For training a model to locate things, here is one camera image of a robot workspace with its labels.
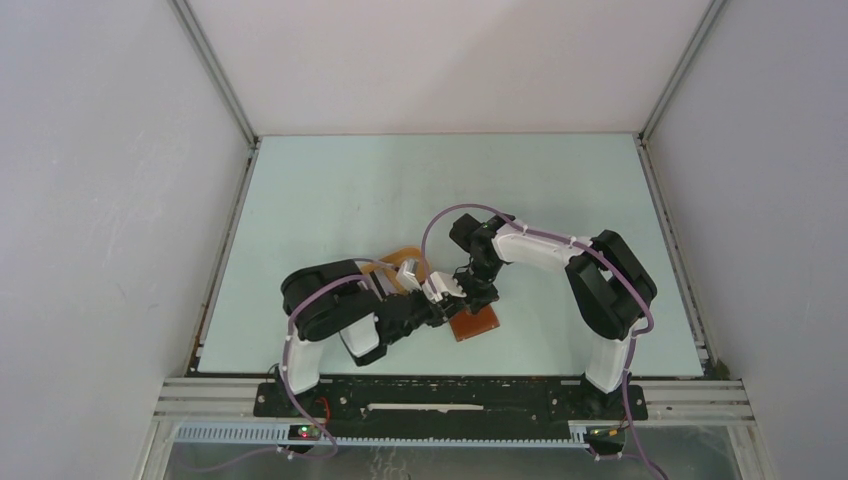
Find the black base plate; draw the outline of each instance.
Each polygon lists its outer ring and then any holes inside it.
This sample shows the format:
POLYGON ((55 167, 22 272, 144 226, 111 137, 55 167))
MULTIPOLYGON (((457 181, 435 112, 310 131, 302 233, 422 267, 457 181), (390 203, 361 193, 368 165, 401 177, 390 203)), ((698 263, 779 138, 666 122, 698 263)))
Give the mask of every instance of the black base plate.
MULTIPOLYGON (((648 418, 642 388, 628 390, 634 420, 648 418)), ((624 418, 620 403, 600 414, 586 407, 586 391, 572 377, 396 377, 337 375, 298 397, 314 417, 326 416, 334 436, 404 439, 569 439, 569 420, 624 418), (370 404, 470 404, 482 410, 372 410, 370 404)), ((285 390, 263 383, 255 417, 298 417, 285 390)))

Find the brown square object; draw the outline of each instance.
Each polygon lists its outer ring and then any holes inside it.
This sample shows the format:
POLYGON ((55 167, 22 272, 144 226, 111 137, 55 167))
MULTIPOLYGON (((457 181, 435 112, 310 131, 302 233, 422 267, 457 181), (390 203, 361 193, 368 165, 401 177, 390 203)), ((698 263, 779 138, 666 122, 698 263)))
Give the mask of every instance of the brown square object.
POLYGON ((464 310, 454 316, 450 324, 457 342, 468 340, 501 326, 491 305, 484 307, 477 315, 471 315, 467 310, 464 310))

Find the metal corner post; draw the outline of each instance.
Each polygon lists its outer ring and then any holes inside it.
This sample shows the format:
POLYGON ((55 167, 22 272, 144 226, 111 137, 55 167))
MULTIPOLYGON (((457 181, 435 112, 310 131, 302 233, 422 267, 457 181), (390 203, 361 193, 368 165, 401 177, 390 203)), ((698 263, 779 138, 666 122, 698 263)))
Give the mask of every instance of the metal corner post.
POLYGON ((706 42, 710 32, 712 32, 713 27, 716 24, 716 20, 718 20, 721 12, 724 10, 724 7, 728 2, 729 0, 712 0, 710 2, 710 5, 704 12, 704 16, 701 17, 701 21, 698 23, 698 27, 695 29, 695 33, 692 34, 692 38, 689 39, 686 49, 683 50, 683 55, 680 56, 680 60, 677 62, 677 66, 674 68, 671 78, 669 78, 668 83, 666 83, 660 98, 657 100, 656 105, 654 105, 654 109, 651 110, 651 114, 648 116, 645 126, 642 127, 640 137, 643 140, 647 141, 654 134, 657 125, 659 125, 660 120, 668 108, 669 102, 672 97, 674 97, 674 93, 677 91, 677 88, 680 86, 680 83, 683 81, 686 73, 692 67, 692 64, 695 63, 695 59, 701 51, 701 47, 706 42))
POLYGON ((177 19, 183 25, 183 28, 185 28, 189 39, 194 45, 195 51, 200 57, 201 62, 203 62, 203 66, 209 73, 212 83, 221 95, 221 99, 238 124, 245 140, 247 140, 251 148, 255 147, 258 141, 256 132, 253 130, 253 126, 250 125, 247 114, 244 112, 244 108, 239 102, 233 86, 224 74, 224 69, 221 67, 221 62, 218 61, 218 57, 215 55, 209 39, 203 33, 203 29, 197 20, 197 15, 195 15, 194 10, 191 8, 189 0, 169 0, 169 2, 174 9, 177 19))

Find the floor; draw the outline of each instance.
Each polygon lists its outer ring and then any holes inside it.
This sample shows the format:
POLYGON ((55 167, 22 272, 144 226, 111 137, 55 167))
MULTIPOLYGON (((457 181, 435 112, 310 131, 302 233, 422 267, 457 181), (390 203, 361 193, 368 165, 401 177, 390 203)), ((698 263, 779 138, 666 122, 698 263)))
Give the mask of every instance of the floor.
MULTIPOLYGON (((443 208, 474 202, 571 235, 619 232, 657 283, 656 329, 638 344, 636 375, 698 376, 701 366, 641 163, 628 134, 265 137, 198 370, 261 373, 278 362, 292 271, 417 245, 443 208)), ((478 219, 486 212, 469 212, 478 219)), ((428 257, 453 271, 466 255, 433 229, 428 257)), ((501 326, 457 343, 422 327, 357 368, 338 338, 322 373, 579 375, 591 332, 564 274, 510 265, 498 277, 501 326)))

